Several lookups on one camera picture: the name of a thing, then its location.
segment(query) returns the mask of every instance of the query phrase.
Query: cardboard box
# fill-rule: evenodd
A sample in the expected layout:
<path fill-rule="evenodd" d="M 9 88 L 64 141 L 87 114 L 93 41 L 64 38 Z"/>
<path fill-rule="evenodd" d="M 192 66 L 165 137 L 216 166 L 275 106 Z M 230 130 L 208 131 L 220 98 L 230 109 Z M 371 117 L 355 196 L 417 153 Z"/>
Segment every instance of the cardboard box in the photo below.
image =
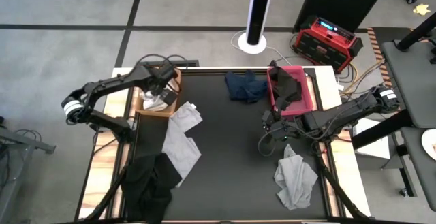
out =
<path fill-rule="evenodd" d="M 176 69 L 176 72 L 178 74 L 178 77 L 176 78 L 176 81 L 181 84 L 182 82 L 182 75 L 179 69 Z M 179 87 L 175 86 L 174 89 L 179 92 Z M 142 115 L 148 115 L 148 116 L 160 116 L 160 117 L 170 117 L 172 114 L 176 112 L 176 106 L 177 106 L 178 98 L 167 108 L 161 111 L 147 111 L 144 110 L 144 100 L 141 98 L 140 95 L 136 97 L 136 104 L 135 104 L 135 111 Z"/>

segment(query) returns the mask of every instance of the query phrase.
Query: black cloth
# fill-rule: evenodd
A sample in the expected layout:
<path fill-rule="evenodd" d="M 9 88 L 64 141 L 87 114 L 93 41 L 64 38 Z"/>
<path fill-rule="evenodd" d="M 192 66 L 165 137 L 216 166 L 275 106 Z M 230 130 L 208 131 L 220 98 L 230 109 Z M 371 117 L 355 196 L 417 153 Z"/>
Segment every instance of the black cloth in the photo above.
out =
<path fill-rule="evenodd" d="M 165 153 L 135 159 L 121 183 L 127 219 L 161 223 L 172 199 L 170 190 L 181 180 Z"/>
<path fill-rule="evenodd" d="M 272 91 L 274 99 L 279 97 L 288 101 L 288 105 L 293 101 L 301 101 L 301 83 L 289 75 L 280 67 L 274 67 L 269 70 L 269 76 L 275 81 Z"/>
<path fill-rule="evenodd" d="M 256 80 L 255 74 L 247 70 L 244 76 L 228 72 L 225 83 L 229 90 L 230 99 L 254 103 L 266 95 L 268 83 L 266 80 Z"/>

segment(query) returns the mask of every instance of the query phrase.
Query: portable power station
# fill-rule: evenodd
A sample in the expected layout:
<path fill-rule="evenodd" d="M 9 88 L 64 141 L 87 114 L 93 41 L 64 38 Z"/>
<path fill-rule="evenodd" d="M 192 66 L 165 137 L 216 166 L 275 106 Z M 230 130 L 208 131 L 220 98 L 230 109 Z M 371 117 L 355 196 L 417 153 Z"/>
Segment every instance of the portable power station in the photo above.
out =
<path fill-rule="evenodd" d="M 301 24 L 292 46 L 315 65 L 331 65 L 338 74 L 363 47 L 362 40 L 323 18 L 311 16 Z"/>

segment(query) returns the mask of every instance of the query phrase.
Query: black mat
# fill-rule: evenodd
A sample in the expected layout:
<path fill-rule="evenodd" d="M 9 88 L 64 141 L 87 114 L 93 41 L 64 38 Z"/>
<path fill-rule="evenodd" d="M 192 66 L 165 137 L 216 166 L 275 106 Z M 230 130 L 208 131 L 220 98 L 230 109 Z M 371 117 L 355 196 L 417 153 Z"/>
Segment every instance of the black mat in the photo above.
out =
<path fill-rule="evenodd" d="M 289 211 L 276 196 L 281 189 L 273 176 L 283 158 L 285 143 L 271 157 L 257 152 L 263 135 L 261 115 L 269 109 L 267 98 L 245 104 L 230 101 L 224 75 L 184 75 L 178 105 L 189 101 L 197 106 L 203 121 L 187 132 L 202 156 L 167 209 L 167 220 L 279 220 L 325 219 L 323 192 L 318 178 L 311 205 Z M 161 150 L 168 121 L 141 116 L 135 158 Z M 309 143 L 288 140 L 294 151 L 316 171 Z"/>

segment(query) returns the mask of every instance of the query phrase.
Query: black table surface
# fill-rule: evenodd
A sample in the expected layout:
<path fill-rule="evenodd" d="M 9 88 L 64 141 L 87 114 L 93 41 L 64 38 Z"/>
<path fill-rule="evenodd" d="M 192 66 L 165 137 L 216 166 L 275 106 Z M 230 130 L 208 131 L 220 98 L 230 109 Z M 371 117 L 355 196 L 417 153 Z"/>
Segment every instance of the black table surface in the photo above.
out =
<path fill-rule="evenodd" d="M 401 135 L 406 143 L 410 158 L 414 163 L 416 174 L 430 209 L 436 211 L 436 161 L 422 147 L 421 137 L 425 131 L 425 129 L 404 127 L 401 128 Z"/>
<path fill-rule="evenodd" d="M 382 44 L 406 108 L 419 128 L 436 128 L 436 64 L 429 62 L 434 57 L 432 48 L 429 42 L 416 42 L 401 52 L 393 42 Z"/>
<path fill-rule="evenodd" d="M 270 108 L 267 97 L 253 104 L 230 101 L 224 75 L 184 75 L 182 88 L 178 106 L 189 101 L 203 118 L 186 133 L 195 140 L 202 156 L 181 187 L 172 190 L 166 220 L 326 218 L 319 177 L 307 208 L 289 211 L 276 196 L 281 188 L 273 176 L 286 143 L 277 145 L 270 157 L 257 151 L 257 142 L 264 134 L 261 116 Z M 160 153 L 167 125 L 167 118 L 141 116 L 134 158 Z M 310 143 L 297 139 L 287 142 L 317 172 Z"/>

